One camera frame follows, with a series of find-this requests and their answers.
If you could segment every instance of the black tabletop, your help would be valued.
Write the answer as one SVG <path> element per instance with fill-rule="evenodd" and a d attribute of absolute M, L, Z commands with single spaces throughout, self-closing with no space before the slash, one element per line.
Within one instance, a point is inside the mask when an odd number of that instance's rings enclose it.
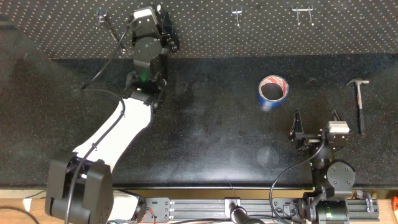
<path fill-rule="evenodd" d="M 45 187 L 49 162 L 86 141 L 117 101 L 82 93 L 81 84 L 104 60 L 46 60 L 22 54 L 0 74 L 0 187 Z M 93 87 L 120 92 L 131 60 L 115 60 Z M 162 109 L 126 149 L 113 171 L 115 187 L 268 188 L 288 166 L 308 157 L 287 141 L 294 111 L 317 134 L 336 109 L 351 128 L 336 153 L 356 169 L 355 187 L 398 186 L 398 58 L 396 55 L 319 55 L 169 60 Z M 259 82 L 279 75 L 285 101 L 264 112 Z M 362 85 L 367 136 L 358 134 L 353 78 Z M 290 171 L 278 187 L 311 188 L 309 165 Z"/>

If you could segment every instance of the white paper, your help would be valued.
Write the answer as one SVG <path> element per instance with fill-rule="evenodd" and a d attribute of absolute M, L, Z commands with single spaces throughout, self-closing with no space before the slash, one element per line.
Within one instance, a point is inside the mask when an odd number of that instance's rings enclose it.
<path fill-rule="evenodd" d="M 89 156 L 89 161 L 97 161 L 102 159 L 105 164 L 111 167 L 111 172 L 121 157 L 122 153 L 134 137 L 150 122 L 151 110 L 150 106 L 144 105 L 142 101 L 132 98 L 123 99 L 126 105 L 124 117 L 117 125 L 106 135 L 106 137 L 97 145 Z M 76 147 L 73 152 L 77 152 L 77 156 L 82 158 L 103 133 L 117 120 L 122 111 L 122 104 L 119 102 L 118 107 L 108 120 L 90 137 L 86 142 Z"/>

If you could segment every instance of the pegboard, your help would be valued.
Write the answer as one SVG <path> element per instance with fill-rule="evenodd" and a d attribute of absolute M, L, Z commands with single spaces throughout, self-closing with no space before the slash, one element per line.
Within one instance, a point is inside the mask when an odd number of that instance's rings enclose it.
<path fill-rule="evenodd" d="M 0 0 L 0 12 L 49 58 L 108 58 L 116 42 L 96 12 L 107 11 L 118 36 L 135 9 L 161 4 L 170 12 L 180 51 L 169 57 L 398 53 L 395 0 Z M 293 8 L 313 7 L 297 15 Z M 231 8 L 240 9 L 240 26 Z M 132 34 L 124 39 L 133 58 Z"/>

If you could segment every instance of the wooden surface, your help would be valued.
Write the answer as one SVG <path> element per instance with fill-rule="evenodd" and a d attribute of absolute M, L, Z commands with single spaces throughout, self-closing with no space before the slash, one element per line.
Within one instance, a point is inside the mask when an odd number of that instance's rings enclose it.
<path fill-rule="evenodd" d="M 44 212 L 44 199 L 33 199 L 30 205 L 30 214 L 32 214 L 40 224 L 63 223 L 63 221 L 50 217 Z M 25 209 L 22 199 L 0 199 L 0 207 L 8 206 Z M 351 224 L 397 224 L 392 212 L 390 200 L 379 200 L 380 222 L 351 222 Z M 0 210 L 1 224 L 31 224 L 34 223 L 28 216 L 21 212 L 12 210 Z"/>

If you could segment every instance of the roll of blue tape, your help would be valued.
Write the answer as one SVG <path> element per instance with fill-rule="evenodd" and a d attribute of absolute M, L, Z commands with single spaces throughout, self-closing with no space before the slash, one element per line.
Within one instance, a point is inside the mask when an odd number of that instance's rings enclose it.
<path fill-rule="evenodd" d="M 280 87 L 280 89 L 282 90 L 282 97 L 280 97 L 277 100 L 270 100 L 267 98 L 267 96 L 264 96 L 261 89 L 265 84 L 268 84 L 268 83 L 277 84 Z M 277 75 L 267 76 L 260 82 L 260 85 L 259 85 L 259 91 L 258 91 L 259 102 L 263 106 L 264 109 L 274 108 L 283 102 L 283 100 L 286 98 L 288 92 L 289 92 L 289 85 L 287 84 L 287 82 L 284 78 L 277 76 Z"/>

